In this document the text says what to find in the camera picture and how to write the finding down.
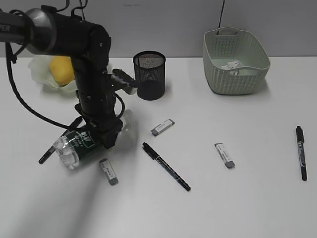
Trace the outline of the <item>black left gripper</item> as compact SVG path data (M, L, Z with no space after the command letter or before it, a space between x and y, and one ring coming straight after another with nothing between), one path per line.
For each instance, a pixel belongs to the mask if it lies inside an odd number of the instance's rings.
M123 128L123 121L114 112L115 96L103 99L88 96L76 91L79 103L75 110L83 117L87 130L95 142L110 149L116 144L118 134Z

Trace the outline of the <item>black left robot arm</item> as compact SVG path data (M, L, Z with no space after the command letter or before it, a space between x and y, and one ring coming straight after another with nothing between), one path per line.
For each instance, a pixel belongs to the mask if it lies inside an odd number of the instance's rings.
M77 112L87 130L106 149L115 145L123 127L114 111L120 87L107 71L111 37L101 25L74 14L59 14L51 6L27 12L14 9L0 14L0 40L5 44L7 74L18 100L21 96L12 73L18 53L12 51L11 44L16 43L21 50L35 55L70 57L79 100Z

